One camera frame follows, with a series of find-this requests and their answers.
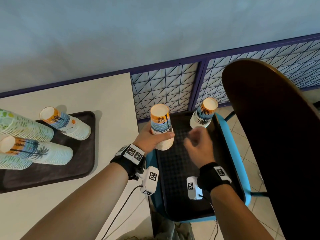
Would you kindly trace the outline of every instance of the wire mesh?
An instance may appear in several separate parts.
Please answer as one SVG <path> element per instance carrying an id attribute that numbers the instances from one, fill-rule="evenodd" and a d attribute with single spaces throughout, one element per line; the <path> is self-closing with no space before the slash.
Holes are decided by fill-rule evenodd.
<path id="1" fill-rule="evenodd" d="M 131 75 L 137 119 L 150 117 L 155 104 L 166 104 L 169 113 L 188 109 L 198 62 Z"/>
<path id="2" fill-rule="evenodd" d="M 216 99 L 220 104 L 229 101 L 221 75 L 226 65 L 241 58 L 259 59 L 272 65 L 300 89 L 320 85 L 320 40 L 258 50 L 211 59 L 194 108 L 208 97 Z"/>

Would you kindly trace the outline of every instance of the person's left hand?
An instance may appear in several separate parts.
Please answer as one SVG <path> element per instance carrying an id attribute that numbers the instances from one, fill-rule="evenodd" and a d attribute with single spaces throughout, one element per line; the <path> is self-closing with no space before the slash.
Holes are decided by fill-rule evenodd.
<path id="1" fill-rule="evenodd" d="M 140 131 L 139 135 L 132 143 L 145 152 L 145 156 L 151 152 L 155 146 L 165 140 L 169 140 L 174 137 L 173 132 L 166 132 L 159 135 L 153 135 L 151 133 L 151 121 L 149 121 Z"/>

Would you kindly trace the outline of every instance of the hand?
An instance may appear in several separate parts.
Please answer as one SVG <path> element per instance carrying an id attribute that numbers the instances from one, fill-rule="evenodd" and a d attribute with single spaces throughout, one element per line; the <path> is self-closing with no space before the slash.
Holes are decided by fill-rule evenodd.
<path id="1" fill-rule="evenodd" d="M 189 132 L 189 138 L 185 138 L 184 146 L 189 153 L 192 162 L 198 167 L 214 162 L 214 147 L 206 128 L 195 127 Z"/>
<path id="2" fill-rule="evenodd" d="M 147 155 L 151 152 L 155 146 L 165 140 L 169 140 L 174 137 L 173 132 L 166 132 L 159 135 L 153 135 L 151 133 L 151 122 L 149 121 L 140 131 L 139 135 L 133 142 L 133 145 L 140 148 Z"/>

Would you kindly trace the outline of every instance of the forearm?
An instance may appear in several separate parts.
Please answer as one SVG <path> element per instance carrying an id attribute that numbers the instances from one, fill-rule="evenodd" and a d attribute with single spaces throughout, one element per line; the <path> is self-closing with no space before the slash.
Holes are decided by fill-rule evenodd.
<path id="1" fill-rule="evenodd" d="M 210 195 L 225 240 L 273 240 L 231 186 L 215 187 Z"/>
<path id="2" fill-rule="evenodd" d="M 110 163 L 45 215 L 21 240 L 94 240 L 127 182 L 124 168 Z"/>

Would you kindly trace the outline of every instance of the black tray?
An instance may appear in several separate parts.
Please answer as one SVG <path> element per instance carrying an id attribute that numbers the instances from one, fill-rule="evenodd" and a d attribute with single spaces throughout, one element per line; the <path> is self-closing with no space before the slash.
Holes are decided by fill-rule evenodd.
<path id="1" fill-rule="evenodd" d="M 191 130 L 189 121 L 192 114 L 193 112 L 171 114 L 171 124 L 175 133 L 174 143 L 166 151 L 156 150 L 164 208 L 168 217 L 175 222 L 214 216 L 212 207 L 205 199 L 190 200 L 188 197 L 187 177 L 199 176 L 199 169 L 190 160 L 183 145 L 184 139 Z M 207 130 L 213 141 L 216 162 L 226 170 L 232 180 L 231 186 L 244 201 L 242 185 L 215 115 Z M 203 195 L 210 199 L 208 192 L 203 191 Z"/>
<path id="2" fill-rule="evenodd" d="M 84 111 L 70 114 L 86 123 L 91 134 L 79 141 L 62 134 L 42 120 L 37 122 L 54 130 L 51 142 L 70 147 L 73 157 L 66 165 L 32 163 L 23 170 L 0 169 L 0 193 L 32 188 L 40 185 L 58 183 L 87 176 L 94 168 L 96 118 L 93 112 Z"/>

